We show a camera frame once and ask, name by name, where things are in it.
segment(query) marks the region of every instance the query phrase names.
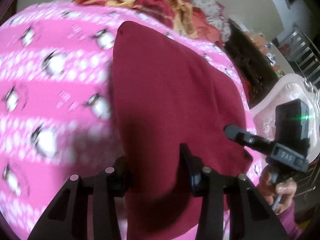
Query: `finger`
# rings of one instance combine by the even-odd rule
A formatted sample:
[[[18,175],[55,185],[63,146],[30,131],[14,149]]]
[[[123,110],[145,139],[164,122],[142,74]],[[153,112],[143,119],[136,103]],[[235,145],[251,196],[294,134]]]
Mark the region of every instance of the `finger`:
[[[288,195],[289,197],[293,198],[294,194],[297,191],[297,183],[293,180],[280,183],[276,186],[276,193],[277,194],[283,194]]]
[[[269,185],[258,184],[257,189],[260,191],[260,193],[263,197],[266,197],[266,196],[273,197],[276,195],[275,187],[271,184],[269,184]]]
[[[264,199],[268,202],[269,206],[273,204],[273,197],[265,196]]]
[[[261,176],[260,176],[260,183],[261,184],[266,184],[268,182],[270,182],[271,180],[271,174],[269,172],[269,166],[265,167],[263,170],[262,170],[262,173],[261,173]]]
[[[270,183],[271,180],[271,174],[268,172],[268,167],[264,168],[262,171],[262,174],[260,176],[260,182],[259,182],[259,191],[263,195],[267,196],[273,196],[275,195],[275,187]]]
[[[291,195],[282,195],[280,204],[285,206],[287,209],[288,207],[290,207],[292,200],[293,200],[293,197]]]

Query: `green light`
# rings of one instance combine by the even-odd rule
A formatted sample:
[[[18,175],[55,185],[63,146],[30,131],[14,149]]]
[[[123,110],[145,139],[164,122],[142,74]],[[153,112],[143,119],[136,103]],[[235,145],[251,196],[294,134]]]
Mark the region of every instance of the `green light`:
[[[306,115],[306,116],[301,116],[301,117],[294,117],[294,118],[290,118],[290,119],[295,119],[295,120],[310,120],[311,118],[313,118],[313,115]]]

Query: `floral blanket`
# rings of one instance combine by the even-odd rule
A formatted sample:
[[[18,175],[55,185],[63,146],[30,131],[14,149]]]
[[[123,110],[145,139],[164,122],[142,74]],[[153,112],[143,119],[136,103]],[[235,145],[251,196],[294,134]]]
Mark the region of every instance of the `floral blanket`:
[[[222,46],[220,32],[206,20],[191,0],[74,0],[82,5],[120,6],[148,14],[180,35]]]

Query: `black device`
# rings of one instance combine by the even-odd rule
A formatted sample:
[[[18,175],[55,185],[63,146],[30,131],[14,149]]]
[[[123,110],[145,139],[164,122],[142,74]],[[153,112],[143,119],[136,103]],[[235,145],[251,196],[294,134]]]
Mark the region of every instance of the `black device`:
[[[230,140],[265,154],[266,162],[270,164],[271,183],[277,185],[290,179],[297,172],[308,171],[310,118],[308,106],[296,99],[276,107],[276,134],[273,142],[234,125],[226,126],[225,134]],[[282,195],[278,195],[274,198],[273,210],[281,201],[281,197]]]

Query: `penguin print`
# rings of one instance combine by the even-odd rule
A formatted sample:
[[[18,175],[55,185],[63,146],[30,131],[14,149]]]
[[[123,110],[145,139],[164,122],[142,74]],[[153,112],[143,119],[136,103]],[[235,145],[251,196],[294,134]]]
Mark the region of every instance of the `penguin print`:
[[[92,38],[96,39],[97,45],[103,50],[111,49],[115,44],[115,37],[107,29],[97,32]]]
[[[164,35],[167,36],[168,38],[174,40],[174,37],[170,33],[164,33]]]
[[[224,69],[225,73],[232,78],[233,75],[233,71],[232,70],[228,70],[227,68]]]
[[[99,93],[91,96],[87,101],[86,106],[90,106],[93,114],[100,120],[108,120],[111,116],[110,104],[105,98],[100,97]]]
[[[49,76],[62,75],[64,73],[64,65],[66,63],[67,54],[52,52],[42,62],[42,69]]]
[[[259,172],[260,172],[260,169],[259,169],[258,165],[255,164],[254,165],[254,173],[259,175]]]
[[[110,13],[109,13],[109,15],[110,15],[111,17],[116,18],[116,19],[120,17],[120,14],[118,14],[118,13],[117,13],[117,12],[115,12],[115,11],[110,12]]]
[[[214,44],[214,50],[219,54],[219,55],[225,55],[222,49],[220,49],[217,45]]]
[[[206,53],[202,54],[202,57],[204,57],[207,61],[212,61],[212,58],[210,58]]]
[[[4,179],[9,186],[10,190],[18,197],[21,195],[21,187],[18,182],[16,174],[10,170],[9,164],[4,168],[2,173],[2,179]]]
[[[135,15],[137,15],[143,21],[146,21],[148,19],[148,16],[141,12],[135,12]]]
[[[75,11],[64,11],[62,13],[62,17],[66,19],[75,19],[81,16],[82,13],[75,12]]]
[[[52,159],[57,153],[57,136],[53,129],[38,126],[30,141],[36,151],[46,158]]]
[[[12,112],[16,109],[19,102],[19,95],[15,90],[15,87],[12,87],[6,96],[2,99],[5,102],[8,112]]]
[[[22,37],[20,37],[21,43],[23,47],[26,47],[30,45],[30,43],[33,41],[33,38],[35,36],[35,32],[32,27],[29,27],[23,34]]]
[[[22,16],[15,17],[10,21],[9,25],[12,26],[14,24],[17,24],[21,19],[22,19]]]

